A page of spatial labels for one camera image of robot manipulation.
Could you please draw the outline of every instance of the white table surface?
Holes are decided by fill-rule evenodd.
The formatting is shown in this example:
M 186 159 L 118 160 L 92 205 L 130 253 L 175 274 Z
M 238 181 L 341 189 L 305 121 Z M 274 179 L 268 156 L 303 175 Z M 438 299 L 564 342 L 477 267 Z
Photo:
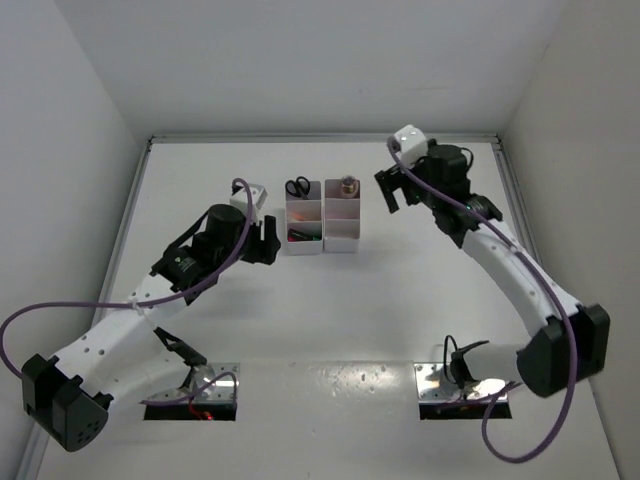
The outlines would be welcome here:
M 476 155 L 472 190 L 511 222 L 491 145 L 461 146 Z M 170 331 L 210 361 L 242 363 L 236 422 L 143 422 L 135 406 L 75 454 L 49 442 L 38 478 L 618 478 L 585 382 L 556 442 L 524 465 L 492 457 L 479 421 L 419 420 L 412 362 L 437 360 L 446 334 L 460 344 L 524 343 L 527 334 L 428 209 L 389 215 L 373 179 L 389 166 L 380 143 L 154 145 L 112 299 L 209 205 L 226 202 L 236 176 L 267 187 L 265 213 L 280 223 L 287 179 L 360 178 L 360 251 L 293 257 L 283 248 L 270 267 L 236 264 L 176 319 Z M 514 419 L 491 423 L 496 444 L 512 454 L 533 447 L 561 400 L 515 392 Z

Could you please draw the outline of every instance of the wire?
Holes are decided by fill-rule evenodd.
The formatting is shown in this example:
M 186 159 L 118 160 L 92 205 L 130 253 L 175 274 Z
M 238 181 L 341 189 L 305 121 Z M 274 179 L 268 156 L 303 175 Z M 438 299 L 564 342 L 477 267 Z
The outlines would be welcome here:
M 547 296 L 549 297 L 553 305 L 558 310 L 558 313 L 560 314 L 562 323 L 567 332 L 567 337 L 569 340 L 569 378 L 567 381 L 567 390 L 564 396 L 564 400 L 562 402 L 562 407 L 560 408 L 560 412 L 558 413 L 558 418 L 556 419 L 555 423 L 549 430 L 549 433 L 547 434 L 547 436 L 542 440 L 542 442 L 540 442 L 540 444 L 537 447 L 532 449 L 530 452 L 518 457 L 511 457 L 498 452 L 496 448 L 493 446 L 493 444 L 491 443 L 491 441 L 489 440 L 489 436 L 487 435 L 488 419 L 491 416 L 491 411 L 493 410 L 493 407 L 496 404 L 497 398 L 496 398 L 496 401 L 491 402 L 487 407 L 487 410 L 485 412 L 485 418 L 482 421 L 482 439 L 484 440 L 485 445 L 493 455 L 495 455 L 500 460 L 503 460 L 508 463 L 528 462 L 529 460 L 536 458 L 538 455 L 544 452 L 549 447 L 549 445 L 553 443 L 555 438 L 558 436 L 558 433 L 560 433 L 560 430 L 562 429 L 564 422 L 569 416 L 569 410 L 571 409 L 571 402 L 573 401 L 573 394 L 575 393 L 576 382 L 577 382 L 578 352 L 577 352 L 577 346 L 576 346 L 576 337 L 573 332 L 573 327 L 571 326 L 571 321 L 569 320 L 567 312 L 562 306 L 560 299 L 558 298 L 556 293 L 553 291 L 553 288 L 551 287 L 551 285 L 549 285 L 549 283 L 545 280 L 545 278 L 538 271 L 538 269 L 533 264 L 533 262 L 531 262 L 524 253 L 519 251 L 516 245 L 504 233 L 502 233 L 497 227 L 495 227 L 492 223 L 490 223 L 486 218 L 484 218 L 478 212 L 468 209 L 467 206 L 464 205 L 463 203 L 460 203 L 457 200 L 449 197 L 448 195 L 445 195 L 444 193 L 433 188 L 431 185 L 427 184 L 426 182 L 423 182 L 417 176 L 415 176 L 413 172 L 409 170 L 409 168 L 404 163 L 402 163 L 400 158 L 398 158 L 398 155 L 396 154 L 396 152 L 399 151 L 400 146 L 395 138 L 390 137 L 387 140 L 387 148 L 389 149 L 389 153 L 391 154 L 391 157 L 396 162 L 400 170 L 402 170 L 402 172 L 407 177 L 409 177 L 416 185 L 418 185 L 423 190 L 426 190 L 433 196 L 439 198 L 440 200 L 447 202 L 449 205 L 457 208 L 458 210 L 465 212 L 474 220 L 477 220 L 478 222 L 482 223 L 489 230 L 491 230 L 501 241 L 503 241 L 509 248 L 513 248 L 515 252 L 514 255 L 516 255 L 516 257 L 522 262 L 522 264 L 526 267 L 526 269 L 536 279 L 536 282 L 538 282 L 538 284 L 542 287 L 542 289 L 545 291 L 545 293 L 547 294 Z
M 148 407 L 173 407 L 174 405 L 178 405 L 182 402 L 186 402 L 187 400 L 191 400 L 197 397 L 209 387 L 213 387 L 211 389 L 211 391 L 213 391 L 216 388 L 215 383 L 224 377 L 231 377 L 231 379 L 233 380 L 233 404 L 235 405 L 238 399 L 238 378 L 233 372 L 222 372 L 220 375 L 216 375 L 201 387 L 194 388 L 191 392 L 182 397 L 173 398 L 171 400 L 143 400 L 140 403 Z
M 200 412 L 198 412 L 195 408 L 193 408 L 193 398 L 189 399 L 189 412 L 191 412 L 191 414 L 196 417 L 198 420 L 203 420 L 202 416 L 200 415 Z
M 460 407 L 466 407 L 470 405 L 486 403 L 488 400 L 491 400 L 493 402 L 493 405 L 490 405 L 490 407 L 491 407 L 491 410 L 493 410 L 493 408 L 495 407 L 495 404 L 497 403 L 498 399 L 501 396 L 503 396 L 505 393 L 510 392 L 515 388 L 518 388 L 521 385 L 522 384 L 519 382 L 508 382 L 504 387 L 500 389 L 500 391 L 496 393 L 492 393 L 490 395 L 486 395 L 484 397 L 474 398 L 473 400 L 467 400 L 463 397 L 463 394 L 460 394 L 460 396 L 452 402 L 445 402 L 435 406 L 439 407 L 440 410 L 448 410 L 450 408 L 460 408 Z
M 251 218 L 253 215 L 253 198 L 251 196 L 251 188 L 249 184 L 243 180 L 242 178 L 235 178 L 232 182 L 232 186 L 235 186 L 236 183 L 239 183 L 244 188 L 244 191 L 247 194 L 247 214 L 244 222 L 244 226 L 242 228 L 242 232 L 240 234 L 240 238 L 238 238 L 238 243 L 233 247 L 231 253 L 227 257 L 227 259 L 207 278 L 202 280 L 200 283 L 194 285 L 193 287 L 187 288 L 184 292 L 179 292 L 174 295 L 169 295 L 168 297 L 156 298 L 153 300 L 147 300 L 144 302 L 139 302 L 137 304 L 138 307 L 148 308 L 154 307 L 156 305 L 162 305 L 164 303 L 172 302 L 174 300 L 189 297 L 194 295 L 195 293 L 199 293 L 202 290 L 205 290 L 212 284 L 214 284 L 220 274 L 224 272 L 227 268 L 229 268 L 233 263 L 238 260 L 240 255 L 240 250 L 244 246 L 244 243 L 247 239 L 247 235 L 249 234 L 249 227 L 251 226 Z M 0 359 L 4 363 L 4 365 L 9 369 L 11 373 L 13 373 L 16 377 L 21 378 L 22 375 L 20 370 L 18 370 L 15 365 L 11 362 L 7 355 L 7 351 L 4 346 L 4 337 L 7 331 L 7 328 L 13 321 L 24 315 L 25 313 L 32 312 L 34 310 L 40 310 L 43 308 L 118 308 L 118 309 L 132 309 L 133 305 L 130 303 L 114 303 L 114 302 L 45 302 L 45 303 L 36 303 L 34 305 L 29 305 L 27 307 L 21 308 L 17 312 L 11 314 L 0 326 Z
M 449 381 L 449 383 L 453 383 L 454 385 L 457 385 L 457 383 L 451 380 L 451 377 L 449 377 L 449 367 L 448 367 L 449 358 L 447 356 L 449 340 L 451 340 L 451 343 L 453 344 L 453 348 L 455 348 L 456 350 L 458 349 L 458 342 L 456 342 L 456 339 L 453 338 L 453 335 L 447 335 L 446 337 L 444 337 L 444 355 L 442 358 L 442 371 L 444 372 L 444 378 L 446 378 Z
M 469 164 L 467 165 L 467 172 L 468 172 L 469 170 L 471 170 L 471 167 L 473 167 L 473 159 L 475 157 L 473 156 L 473 152 L 471 150 L 469 150 L 468 148 L 460 147 L 460 150 L 462 150 L 463 152 L 468 152 L 469 153 Z

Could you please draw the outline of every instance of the white box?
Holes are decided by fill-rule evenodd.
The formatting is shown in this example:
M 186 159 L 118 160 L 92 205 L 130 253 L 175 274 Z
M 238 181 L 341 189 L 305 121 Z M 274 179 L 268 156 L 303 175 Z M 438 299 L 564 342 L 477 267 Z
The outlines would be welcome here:
M 262 207 L 267 201 L 267 189 L 262 185 L 250 183 L 251 197 L 253 199 L 253 214 L 251 221 L 258 223 L 262 221 Z M 245 216 L 247 215 L 247 194 L 244 191 L 244 187 L 236 190 L 235 193 L 229 198 L 229 204 L 240 210 Z
M 322 253 L 322 184 L 310 182 L 308 200 L 294 197 L 285 190 L 285 244 L 289 255 L 317 255 Z M 295 229 L 314 240 L 289 241 L 289 229 Z
M 341 197 L 340 179 L 324 182 L 324 251 L 353 253 L 360 243 L 360 182 L 354 198 Z

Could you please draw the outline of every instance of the metal mounting plate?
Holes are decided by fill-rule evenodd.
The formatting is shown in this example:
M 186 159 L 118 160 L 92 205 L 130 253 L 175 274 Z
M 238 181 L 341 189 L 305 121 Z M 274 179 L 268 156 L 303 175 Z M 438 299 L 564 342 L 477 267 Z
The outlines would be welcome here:
M 211 381 L 216 375 L 224 372 L 233 372 L 236 376 L 236 391 L 240 386 L 240 364 L 239 363 L 210 363 L 206 367 L 200 368 L 194 374 L 190 390 L 202 386 Z M 159 392 L 149 400 L 165 401 L 173 398 L 180 398 L 185 395 L 181 389 L 172 389 Z M 218 380 L 215 386 L 207 388 L 204 392 L 193 399 L 193 404 L 216 404 L 220 406 L 233 406 L 237 399 L 234 398 L 233 380 L 229 377 Z
M 416 375 L 416 389 L 418 393 L 418 404 L 420 405 L 421 418 L 437 418 L 436 416 L 427 415 L 427 411 L 438 412 L 434 407 L 442 404 L 455 404 L 460 401 L 460 406 L 464 407 L 464 400 L 480 400 L 483 397 L 498 393 L 506 382 L 500 379 L 487 379 L 471 385 L 464 390 L 460 390 L 457 385 L 451 383 L 444 376 L 442 363 L 415 363 L 414 371 Z M 481 406 L 489 404 L 489 400 L 479 402 Z M 475 409 L 482 418 L 481 414 L 484 409 Z M 498 398 L 496 408 L 494 409 L 497 416 L 502 418 L 510 418 L 509 402 L 507 394 Z M 455 418 L 478 418 L 478 416 L 466 414 L 464 417 L 456 416 Z

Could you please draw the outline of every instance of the white wall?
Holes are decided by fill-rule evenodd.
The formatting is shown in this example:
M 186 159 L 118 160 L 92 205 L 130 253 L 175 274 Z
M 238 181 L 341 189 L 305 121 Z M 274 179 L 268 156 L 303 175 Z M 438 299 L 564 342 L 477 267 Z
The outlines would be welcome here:
M 625 478 L 637 452 L 640 3 L 568 7 L 505 137 L 545 266 L 611 314 L 594 382 Z
M 56 0 L 140 138 L 502 130 L 566 0 Z
M 52 0 L 0 3 L 0 317 L 33 302 L 96 299 L 141 146 Z M 18 365 L 51 354 L 90 311 L 18 320 Z M 0 367 L 0 478 L 13 478 L 31 422 Z

